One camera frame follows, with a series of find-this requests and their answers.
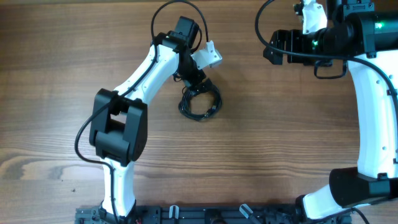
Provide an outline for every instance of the wooden surface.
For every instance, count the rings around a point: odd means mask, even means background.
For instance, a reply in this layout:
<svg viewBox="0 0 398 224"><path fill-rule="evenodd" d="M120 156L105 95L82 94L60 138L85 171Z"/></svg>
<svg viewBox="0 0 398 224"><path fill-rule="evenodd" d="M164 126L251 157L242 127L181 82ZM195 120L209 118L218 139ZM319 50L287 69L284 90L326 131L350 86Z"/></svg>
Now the wooden surface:
<svg viewBox="0 0 398 224"><path fill-rule="evenodd" d="M266 39L277 29L300 29L296 2L269 6L261 19ZM224 107L211 120L190 121L177 109L183 85L167 81L150 106L148 142L136 164L138 204L293 202L327 184L332 169L355 166L351 77L322 81L310 67L271 65L254 33L262 1L195 4L224 57L205 70ZM77 158L75 134L96 92L122 83L147 55L160 5L0 7L0 223L73 223L76 208L103 199L102 168ZM159 14L155 32L173 29L179 16L202 25L193 9L175 4ZM196 110L208 104L206 96L194 102ZM87 133L80 147L96 158ZM363 211L371 223L397 220L396 203Z"/></svg>

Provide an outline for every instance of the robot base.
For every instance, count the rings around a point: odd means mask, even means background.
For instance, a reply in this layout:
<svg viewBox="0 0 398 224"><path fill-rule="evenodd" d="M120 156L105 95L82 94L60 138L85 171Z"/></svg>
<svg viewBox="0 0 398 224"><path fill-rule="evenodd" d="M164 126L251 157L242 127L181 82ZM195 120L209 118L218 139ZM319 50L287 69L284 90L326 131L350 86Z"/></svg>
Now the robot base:
<svg viewBox="0 0 398 224"><path fill-rule="evenodd" d="M182 207L162 208L137 206L130 224L300 224L296 205L278 204L251 207L252 215L246 218L237 207ZM75 224L107 224L100 217L100 208L76 209ZM351 224L350 214L331 218L318 224Z"/></svg>

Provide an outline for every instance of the tabletop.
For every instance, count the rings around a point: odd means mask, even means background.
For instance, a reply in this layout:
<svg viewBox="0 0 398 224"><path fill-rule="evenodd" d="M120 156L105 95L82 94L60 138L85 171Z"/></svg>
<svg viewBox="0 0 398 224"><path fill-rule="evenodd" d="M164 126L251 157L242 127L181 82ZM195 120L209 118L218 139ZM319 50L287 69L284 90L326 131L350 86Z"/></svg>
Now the tabletop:
<svg viewBox="0 0 398 224"><path fill-rule="evenodd" d="M195 1L224 60L205 73L224 105L205 122L177 108L182 83L169 78L149 106L148 140L136 163L138 205L293 203L328 183L332 169L356 166L359 128L351 77L317 80L312 67L272 65L254 32L263 1ZM276 1L261 18L266 39L301 29L297 0ZM381 10L396 1L378 1ZM0 223L73 223L75 209L99 205L101 166L74 153L100 88L113 90L145 59L150 20L162 2L0 7ZM160 12L155 33L185 4ZM341 73L341 62L321 68ZM207 110L208 95L193 101ZM96 159L84 132L80 149ZM371 223L396 223L396 202L363 208ZM354 221L361 223L354 215Z"/></svg>

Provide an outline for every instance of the wooden table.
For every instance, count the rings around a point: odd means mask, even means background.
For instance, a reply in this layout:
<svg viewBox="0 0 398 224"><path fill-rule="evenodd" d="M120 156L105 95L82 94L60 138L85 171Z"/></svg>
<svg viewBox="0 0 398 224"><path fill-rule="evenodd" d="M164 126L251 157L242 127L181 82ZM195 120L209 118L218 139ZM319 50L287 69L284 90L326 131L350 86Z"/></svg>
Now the wooden table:
<svg viewBox="0 0 398 224"><path fill-rule="evenodd" d="M266 39L277 29L300 29L296 2L269 6L261 19ZM195 2L224 57L205 69L224 106L206 122L188 120L177 109L183 85L166 82L150 105L148 142L136 164L139 205L290 203L327 184L332 169L356 165L351 77L317 80L312 67L271 65L254 33L262 3ZM0 7L0 223L73 223L76 208L103 199L102 167L77 158L75 135L96 92L122 83L147 55L160 5ZM193 9L174 4L159 14L155 32L172 30L179 16L203 25ZM193 104L200 111L210 98ZM80 148L96 158L87 137ZM396 203L363 211L371 223L397 222Z"/></svg>

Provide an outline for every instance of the black mounting plate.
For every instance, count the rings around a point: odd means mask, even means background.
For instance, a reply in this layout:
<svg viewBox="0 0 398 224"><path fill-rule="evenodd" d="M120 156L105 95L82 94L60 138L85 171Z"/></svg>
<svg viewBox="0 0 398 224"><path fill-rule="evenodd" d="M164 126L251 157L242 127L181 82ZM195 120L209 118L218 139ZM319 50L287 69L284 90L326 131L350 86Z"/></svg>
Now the black mounting plate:
<svg viewBox="0 0 398 224"><path fill-rule="evenodd" d="M206 210L218 210L227 224L252 224L236 207L180 207L178 219L169 218L170 208L156 206L137 206L135 217L128 223L133 224L208 224L205 221ZM299 224L294 220L295 205L278 204L253 206L254 216L263 224ZM76 209L75 224L108 224L100 219L99 207ZM351 224L350 214L331 218L319 224Z"/></svg>

